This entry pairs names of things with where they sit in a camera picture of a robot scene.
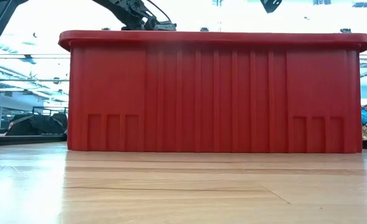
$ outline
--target red plastic bin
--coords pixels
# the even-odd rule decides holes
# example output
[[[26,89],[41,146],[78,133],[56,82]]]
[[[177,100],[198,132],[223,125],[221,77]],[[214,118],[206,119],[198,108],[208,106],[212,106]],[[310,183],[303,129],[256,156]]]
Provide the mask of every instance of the red plastic bin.
[[[63,32],[68,148],[362,151],[367,34]]]

